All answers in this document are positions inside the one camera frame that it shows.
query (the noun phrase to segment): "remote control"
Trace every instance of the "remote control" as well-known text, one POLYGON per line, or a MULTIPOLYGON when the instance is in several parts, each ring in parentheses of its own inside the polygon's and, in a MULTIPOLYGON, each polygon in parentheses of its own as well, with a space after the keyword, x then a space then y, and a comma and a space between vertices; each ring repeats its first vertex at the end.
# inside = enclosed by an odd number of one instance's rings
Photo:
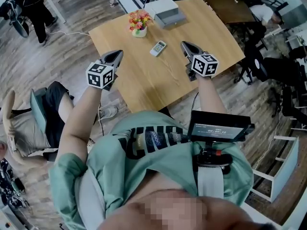
POLYGON ((160 52, 166 47, 166 43, 163 42, 163 41, 159 41, 153 48, 152 50, 150 51, 150 53, 157 57, 158 54, 160 54, 160 52))

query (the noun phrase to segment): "strap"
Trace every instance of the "strap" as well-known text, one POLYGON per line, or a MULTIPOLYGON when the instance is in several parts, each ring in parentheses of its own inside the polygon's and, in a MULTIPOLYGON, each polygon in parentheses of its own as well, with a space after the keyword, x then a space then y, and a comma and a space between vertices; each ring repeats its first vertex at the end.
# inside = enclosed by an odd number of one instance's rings
POLYGON ((106 218, 106 203, 98 181, 90 168, 75 181, 75 198, 85 228, 97 230, 106 218))
POLYGON ((198 195, 224 198, 224 177, 221 167, 198 167, 198 195))

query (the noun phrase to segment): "green shirt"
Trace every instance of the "green shirt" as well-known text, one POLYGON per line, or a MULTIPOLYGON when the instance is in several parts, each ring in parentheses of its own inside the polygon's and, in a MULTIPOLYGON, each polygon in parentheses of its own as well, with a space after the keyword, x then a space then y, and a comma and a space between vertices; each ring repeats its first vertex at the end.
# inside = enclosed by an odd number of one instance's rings
MULTIPOLYGON (((126 203, 147 170, 160 172, 197 196, 197 166, 201 142, 189 142, 187 130, 158 112, 131 114, 118 122, 111 133, 98 140, 86 165, 74 154, 64 154, 49 172, 54 206, 70 229, 85 229, 75 198, 75 179, 90 167, 106 202, 106 217, 126 203)), ((240 205, 252 184, 253 172, 243 153, 233 143, 213 148, 233 157, 231 171, 224 175, 224 198, 240 205)))

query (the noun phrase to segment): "black shorts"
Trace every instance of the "black shorts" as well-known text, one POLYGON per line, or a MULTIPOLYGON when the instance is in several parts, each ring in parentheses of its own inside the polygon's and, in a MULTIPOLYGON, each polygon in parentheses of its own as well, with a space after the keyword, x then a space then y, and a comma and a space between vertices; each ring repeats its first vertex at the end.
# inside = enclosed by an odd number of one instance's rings
POLYGON ((59 140, 65 123, 59 116, 59 104, 63 95, 69 91, 59 82, 54 81, 43 96, 43 107, 46 112, 46 136, 52 148, 59 147, 59 140))

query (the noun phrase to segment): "display screen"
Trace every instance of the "display screen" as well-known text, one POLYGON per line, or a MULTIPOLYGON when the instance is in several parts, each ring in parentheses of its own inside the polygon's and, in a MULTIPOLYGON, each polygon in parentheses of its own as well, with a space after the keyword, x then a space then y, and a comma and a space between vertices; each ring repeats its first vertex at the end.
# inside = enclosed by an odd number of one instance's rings
POLYGON ((192 130, 192 135, 212 138, 234 139, 242 130, 243 128, 237 127, 195 124, 192 130))

